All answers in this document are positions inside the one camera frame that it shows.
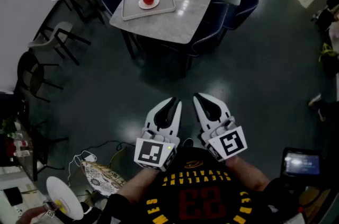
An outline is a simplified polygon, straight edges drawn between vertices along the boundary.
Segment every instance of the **white chair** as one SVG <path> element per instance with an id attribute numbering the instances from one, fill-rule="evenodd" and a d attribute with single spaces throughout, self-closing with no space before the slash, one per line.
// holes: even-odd
<path id="1" fill-rule="evenodd" d="M 80 65 L 76 58 L 65 46 L 65 42 L 68 38 L 84 42 L 88 45 L 91 45 L 91 42 L 71 33 L 72 28 L 73 25 L 69 22 L 58 23 L 54 29 L 45 26 L 43 27 L 43 30 L 40 30 L 40 35 L 38 35 L 32 42 L 28 43 L 28 47 L 41 51 L 49 51 L 54 49 L 55 52 L 57 52 L 62 57 L 62 59 L 64 59 L 65 56 L 59 50 L 62 48 L 76 65 Z M 50 39 L 44 33 L 44 30 L 52 31 Z"/>

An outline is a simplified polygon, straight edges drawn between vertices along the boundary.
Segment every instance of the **red number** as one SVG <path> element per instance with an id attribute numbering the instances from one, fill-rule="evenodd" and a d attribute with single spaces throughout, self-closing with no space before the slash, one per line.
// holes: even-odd
<path id="1" fill-rule="evenodd" d="M 221 203 L 220 191 L 217 186 L 205 187 L 200 189 L 200 198 L 202 200 L 202 210 L 196 208 L 195 200 L 198 198 L 197 189 L 187 189 L 180 191 L 179 194 L 179 218 L 188 219 L 215 219 L 226 215 L 226 208 Z M 217 211 L 212 211 L 212 204 L 217 204 Z M 193 209 L 194 214 L 188 214 L 188 209 Z"/>

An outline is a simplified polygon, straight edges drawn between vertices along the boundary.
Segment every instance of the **white cable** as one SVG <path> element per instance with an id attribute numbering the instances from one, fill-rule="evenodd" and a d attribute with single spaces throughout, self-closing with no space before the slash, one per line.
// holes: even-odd
<path id="1" fill-rule="evenodd" d="M 87 153 L 89 153 L 90 155 L 93 155 L 93 157 L 94 157 L 94 162 L 96 162 L 96 160 L 97 160 L 96 155 L 93 154 L 93 153 L 91 153 L 91 152 L 89 152 L 89 151 L 87 151 L 87 150 L 83 150 L 83 151 L 81 152 L 81 154 L 75 155 L 75 156 L 73 157 L 73 160 L 72 160 L 71 162 L 69 162 L 69 164 L 68 164 L 68 178 L 67 178 L 67 181 L 68 181 L 69 178 L 70 178 L 70 165 L 71 165 L 71 163 L 74 162 L 78 167 L 80 167 L 81 159 L 79 158 L 79 156 L 82 156 L 82 154 L 83 154 L 84 152 L 87 152 Z"/>

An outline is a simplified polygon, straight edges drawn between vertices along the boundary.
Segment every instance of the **tray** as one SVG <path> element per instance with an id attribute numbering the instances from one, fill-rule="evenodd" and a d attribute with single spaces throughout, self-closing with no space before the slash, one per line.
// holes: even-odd
<path id="1" fill-rule="evenodd" d="M 138 2 L 139 0 L 122 0 L 121 17 L 124 21 L 175 11 L 174 0 L 160 0 L 156 7 L 149 10 L 140 8 Z"/>

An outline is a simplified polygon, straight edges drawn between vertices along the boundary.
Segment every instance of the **gray marble table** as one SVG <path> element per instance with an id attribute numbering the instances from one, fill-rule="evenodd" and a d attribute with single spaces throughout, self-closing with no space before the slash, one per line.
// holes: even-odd
<path id="1" fill-rule="evenodd" d="M 187 44 L 191 41 L 211 0 L 175 0 L 174 12 L 124 21 L 122 2 L 110 19 L 110 24 L 128 32 L 149 38 Z"/>

